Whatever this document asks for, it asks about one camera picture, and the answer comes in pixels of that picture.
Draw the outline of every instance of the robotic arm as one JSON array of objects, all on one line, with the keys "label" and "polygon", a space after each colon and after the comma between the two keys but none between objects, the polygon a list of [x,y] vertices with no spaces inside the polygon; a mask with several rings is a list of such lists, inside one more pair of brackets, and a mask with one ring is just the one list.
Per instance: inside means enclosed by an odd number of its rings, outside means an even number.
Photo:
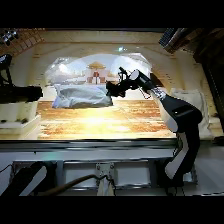
[{"label": "robotic arm", "polygon": [[190,172],[200,147],[198,124],[202,121],[200,110],[191,104],[171,97],[159,89],[153,81],[139,70],[130,75],[120,67],[122,78],[117,85],[107,82],[108,94],[125,97],[128,89],[142,88],[157,101],[162,119],[167,127],[176,133],[182,146],[172,159],[164,163],[156,162],[158,185],[161,187],[183,186],[183,175]]}]

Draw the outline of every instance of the folded cloth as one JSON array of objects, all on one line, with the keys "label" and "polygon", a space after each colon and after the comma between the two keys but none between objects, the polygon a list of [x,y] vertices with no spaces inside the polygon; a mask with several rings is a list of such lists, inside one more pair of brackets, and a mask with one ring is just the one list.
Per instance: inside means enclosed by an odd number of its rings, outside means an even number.
[{"label": "folded cloth", "polygon": [[57,97],[53,108],[97,108],[113,106],[107,96],[106,86],[100,85],[54,85]]},{"label": "folded cloth", "polygon": [[209,127],[209,115],[208,107],[205,100],[205,96],[200,91],[196,90],[182,90],[182,89],[171,89],[171,96],[185,100],[191,105],[197,107],[203,116],[201,123],[199,123],[199,135],[201,139],[212,139],[213,135],[208,129]]}]

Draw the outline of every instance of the metal bracket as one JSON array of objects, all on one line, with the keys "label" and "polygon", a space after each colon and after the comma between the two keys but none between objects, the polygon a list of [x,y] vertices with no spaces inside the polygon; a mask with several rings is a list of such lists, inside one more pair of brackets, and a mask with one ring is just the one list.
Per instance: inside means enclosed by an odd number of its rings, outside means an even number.
[{"label": "metal bracket", "polygon": [[97,163],[96,164],[96,175],[102,177],[107,175],[109,179],[114,180],[114,163]]}]

